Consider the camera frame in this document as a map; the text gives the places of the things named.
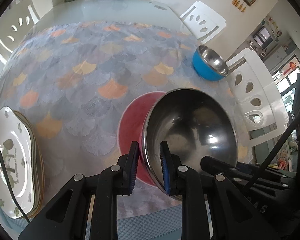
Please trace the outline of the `white floral plate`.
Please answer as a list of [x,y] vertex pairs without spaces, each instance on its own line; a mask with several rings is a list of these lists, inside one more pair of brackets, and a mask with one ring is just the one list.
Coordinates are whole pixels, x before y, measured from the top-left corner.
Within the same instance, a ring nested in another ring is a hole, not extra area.
[[31,210],[31,212],[27,213],[27,216],[29,218],[33,218],[40,211],[43,202],[44,186],[45,186],[43,160],[42,160],[42,156],[38,144],[36,142],[36,137],[34,136],[33,133],[33,127],[31,123],[19,111],[13,111],[13,112],[27,127],[30,134],[30,138],[32,140],[32,170],[34,175],[34,207]]
[[8,217],[18,219],[34,207],[32,140],[10,107],[0,110],[0,152],[8,177],[0,163],[0,207]]

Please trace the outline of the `pink steel bowl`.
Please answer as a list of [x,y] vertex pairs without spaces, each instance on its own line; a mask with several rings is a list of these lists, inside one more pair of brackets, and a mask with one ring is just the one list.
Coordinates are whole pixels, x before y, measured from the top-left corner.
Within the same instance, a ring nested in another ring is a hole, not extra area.
[[162,141],[183,165],[200,174],[200,161],[205,156],[231,166],[238,161],[237,137],[230,118],[214,98],[200,90],[178,88],[166,92],[146,115],[141,132],[142,160],[160,191],[164,191]]

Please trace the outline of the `pink ceramic bowl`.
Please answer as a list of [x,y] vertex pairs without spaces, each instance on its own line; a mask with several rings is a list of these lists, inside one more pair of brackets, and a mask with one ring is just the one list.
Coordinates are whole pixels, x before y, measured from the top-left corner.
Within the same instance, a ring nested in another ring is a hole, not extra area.
[[142,94],[123,111],[117,128],[117,146],[122,155],[129,153],[134,141],[142,148],[142,131],[147,114],[164,94],[163,91]]

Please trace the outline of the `white chair right far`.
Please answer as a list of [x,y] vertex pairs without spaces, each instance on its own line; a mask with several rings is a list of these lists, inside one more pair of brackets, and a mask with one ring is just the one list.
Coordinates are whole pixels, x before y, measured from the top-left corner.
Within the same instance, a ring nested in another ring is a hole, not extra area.
[[179,18],[201,44],[226,28],[225,18],[201,1],[195,1]]

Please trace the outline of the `round leaf pattern plate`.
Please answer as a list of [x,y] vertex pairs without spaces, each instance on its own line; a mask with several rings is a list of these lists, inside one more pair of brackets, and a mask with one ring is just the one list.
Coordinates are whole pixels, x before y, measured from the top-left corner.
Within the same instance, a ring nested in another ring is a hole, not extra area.
[[37,165],[40,197],[39,197],[39,203],[37,204],[36,208],[34,209],[34,211],[30,212],[30,218],[33,218],[39,213],[39,211],[41,209],[41,206],[42,206],[42,203],[43,203],[44,187],[45,187],[44,163],[43,163],[42,155],[40,153],[40,149],[39,149],[36,137],[35,137],[34,132],[33,132],[33,127],[31,125],[30,121],[22,113],[19,113],[19,114],[25,120],[25,122],[27,122],[28,126],[30,127],[31,133],[32,133],[33,138],[34,138],[34,144],[36,146],[36,157],[37,157],[37,160],[36,160],[37,164],[36,165]]

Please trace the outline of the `white chair right near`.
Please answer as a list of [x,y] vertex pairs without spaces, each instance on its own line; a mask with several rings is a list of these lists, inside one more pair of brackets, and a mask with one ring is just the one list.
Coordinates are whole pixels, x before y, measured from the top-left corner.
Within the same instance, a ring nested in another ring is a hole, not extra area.
[[274,125],[275,129],[249,140],[254,147],[278,137],[287,129],[288,113],[281,94],[257,53],[248,48],[226,62],[226,81],[236,98],[249,132]]

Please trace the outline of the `blue steel bowl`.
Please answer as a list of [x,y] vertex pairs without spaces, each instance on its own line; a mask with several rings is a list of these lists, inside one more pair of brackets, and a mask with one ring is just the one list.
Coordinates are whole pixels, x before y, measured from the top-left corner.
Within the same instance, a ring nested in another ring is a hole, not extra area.
[[205,45],[197,47],[192,64],[198,75],[209,81],[219,81],[229,74],[229,68],[224,60]]

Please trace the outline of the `white chair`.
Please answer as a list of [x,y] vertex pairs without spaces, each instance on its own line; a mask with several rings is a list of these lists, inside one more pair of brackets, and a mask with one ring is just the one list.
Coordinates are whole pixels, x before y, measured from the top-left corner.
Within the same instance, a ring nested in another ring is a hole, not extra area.
[[0,61],[3,64],[39,20],[32,0],[21,1],[0,17]]
[[225,18],[201,1],[195,1],[179,18],[201,44],[226,28]]
[[281,94],[257,53],[248,48],[226,62],[226,81],[236,98],[249,132],[274,125],[275,129],[249,140],[254,147],[278,137],[287,129],[288,113]]

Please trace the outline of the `white chair left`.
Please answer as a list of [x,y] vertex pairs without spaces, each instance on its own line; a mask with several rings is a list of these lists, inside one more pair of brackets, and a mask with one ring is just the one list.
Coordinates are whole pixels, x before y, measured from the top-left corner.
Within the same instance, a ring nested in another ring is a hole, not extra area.
[[21,1],[0,17],[0,61],[3,64],[39,20],[32,0]]

